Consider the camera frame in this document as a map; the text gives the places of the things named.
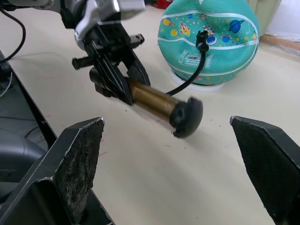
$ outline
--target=table surface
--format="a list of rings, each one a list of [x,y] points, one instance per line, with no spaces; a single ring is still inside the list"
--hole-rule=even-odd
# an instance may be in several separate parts
[[[135,52],[152,86],[168,91],[177,84],[157,44],[162,13],[149,7],[123,24],[129,34],[144,35],[146,42]],[[248,178],[229,119],[263,120],[300,143],[299,61],[259,50],[220,91],[178,94],[204,104],[200,127],[180,140],[136,108],[98,94],[90,68],[73,69],[71,59],[85,52],[59,14],[34,9],[12,14],[25,24],[27,39],[10,64],[55,133],[82,120],[105,119],[93,190],[117,225],[274,224]],[[0,15],[0,30],[7,56],[19,44],[21,29]]]

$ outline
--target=black cable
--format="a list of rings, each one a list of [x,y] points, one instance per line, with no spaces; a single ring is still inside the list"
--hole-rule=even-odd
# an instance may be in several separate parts
[[[0,119],[36,121],[33,119],[25,119],[25,118],[17,118],[17,117],[9,117],[9,116],[0,116]]]
[[[6,62],[8,60],[10,60],[12,57],[14,57],[19,51],[20,49],[23,47],[24,45],[24,42],[25,42],[25,39],[26,39],[26,29],[25,29],[25,26],[23,23],[21,23],[21,21],[19,21],[17,18],[13,17],[11,14],[8,14],[4,9],[0,8],[0,12],[7,16],[8,18],[12,19],[13,21],[17,22],[21,28],[22,28],[22,40],[19,44],[19,46],[17,47],[17,49],[11,54],[9,55],[8,57],[6,57],[5,59],[1,60],[0,61],[0,64],[3,63],[3,62]]]
[[[38,126],[36,126],[33,129],[31,129],[27,134],[25,134],[24,137],[27,138],[31,134],[31,132],[34,131],[36,128],[38,128]]]
[[[173,89],[172,91],[167,92],[167,95],[173,96],[182,90],[184,90],[187,86],[189,86],[201,73],[203,67],[204,67],[204,62],[205,62],[205,52],[201,52],[201,59],[199,62],[199,65],[196,69],[196,71],[193,73],[193,75],[185,81],[182,85],[178,86],[177,88]]]

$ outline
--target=brass cylinder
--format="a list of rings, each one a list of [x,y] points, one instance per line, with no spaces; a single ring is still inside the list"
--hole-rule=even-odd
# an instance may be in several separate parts
[[[126,80],[135,104],[163,120],[170,120],[175,106],[179,103],[177,99],[130,78],[126,77]]]

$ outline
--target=wire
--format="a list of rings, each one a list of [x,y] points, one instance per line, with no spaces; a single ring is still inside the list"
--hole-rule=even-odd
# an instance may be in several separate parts
[[[0,94],[0,97],[2,97],[6,92],[7,90],[9,89],[10,85],[11,85],[11,81],[13,80],[13,72],[11,72],[10,74],[10,81],[8,83],[8,86],[6,87],[6,89]]]
[[[167,95],[173,96],[182,90],[184,90],[187,86],[189,86],[201,73],[203,67],[204,67],[204,62],[205,62],[205,52],[201,52],[201,59],[200,63],[196,69],[196,71],[193,73],[193,75],[185,81],[182,85],[178,86],[177,88],[173,89],[172,91],[167,92]]]
[[[15,17],[13,17],[11,14],[7,13],[4,9],[0,8],[0,12],[3,15],[7,16],[8,18],[12,19],[13,21],[17,22],[22,28],[22,40],[21,40],[19,46],[16,48],[16,50],[11,55],[9,55],[5,59],[1,60],[0,61],[0,64],[1,64],[3,62],[6,62],[6,61],[10,60],[11,58],[13,58],[20,51],[20,49],[23,47],[25,39],[26,39],[26,29],[25,29],[24,24],[21,21],[19,21]]]
[[[33,119],[17,118],[17,117],[9,117],[9,116],[0,116],[0,119],[36,121]]]
[[[37,129],[38,126],[34,127],[33,129],[31,129],[27,134],[25,134],[25,138],[27,138],[35,129]]]

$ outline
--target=barcode label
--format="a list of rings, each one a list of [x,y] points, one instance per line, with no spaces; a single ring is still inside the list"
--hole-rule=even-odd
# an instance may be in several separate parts
[[[200,56],[187,56],[187,60],[195,60],[195,61],[200,61],[201,57]]]

